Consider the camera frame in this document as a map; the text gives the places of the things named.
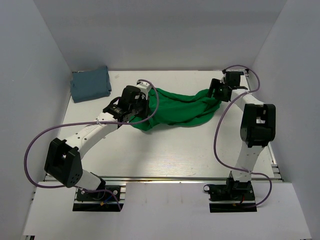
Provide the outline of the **green t shirt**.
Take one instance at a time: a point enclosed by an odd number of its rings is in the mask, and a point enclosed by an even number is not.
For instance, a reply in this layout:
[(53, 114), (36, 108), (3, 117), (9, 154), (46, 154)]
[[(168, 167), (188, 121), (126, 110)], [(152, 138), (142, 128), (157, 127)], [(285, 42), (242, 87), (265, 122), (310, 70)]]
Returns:
[(149, 109), (155, 115), (149, 120), (134, 124), (141, 131), (150, 131), (158, 125), (175, 127), (196, 127), (207, 123), (220, 108), (221, 101), (207, 97), (208, 89), (203, 89), (195, 95), (183, 95), (157, 88), (149, 92)]

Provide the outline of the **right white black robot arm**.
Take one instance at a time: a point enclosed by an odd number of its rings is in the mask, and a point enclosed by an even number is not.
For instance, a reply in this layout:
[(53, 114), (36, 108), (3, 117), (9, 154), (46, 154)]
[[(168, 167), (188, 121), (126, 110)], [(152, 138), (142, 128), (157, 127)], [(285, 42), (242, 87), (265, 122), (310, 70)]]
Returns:
[(231, 168), (226, 195), (236, 200), (251, 185), (252, 172), (263, 149), (276, 135), (276, 107), (255, 98), (241, 86), (240, 71), (223, 70), (222, 79), (213, 78), (207, 93), (218, 101), (236, 104), (243, 112), (240, 125), (241, 150)]

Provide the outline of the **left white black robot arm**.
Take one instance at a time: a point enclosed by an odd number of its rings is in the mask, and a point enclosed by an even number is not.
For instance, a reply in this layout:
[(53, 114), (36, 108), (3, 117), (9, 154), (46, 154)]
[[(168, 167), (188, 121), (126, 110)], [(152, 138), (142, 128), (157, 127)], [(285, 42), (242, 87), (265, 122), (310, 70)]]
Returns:
[(152, 86), (138, 81), (128, 85), (119, 98), (113, 99), (92, 122), (73, 135), (51, 141), (44, 165), (47, 174), (64, 187), (78, 187), (99, 200), (105, 196), (105, 181), (82, 167), (82, 158), (100, 140), (116, 131), (135, 116), (146, 118), (149, 114), (149, 91)]

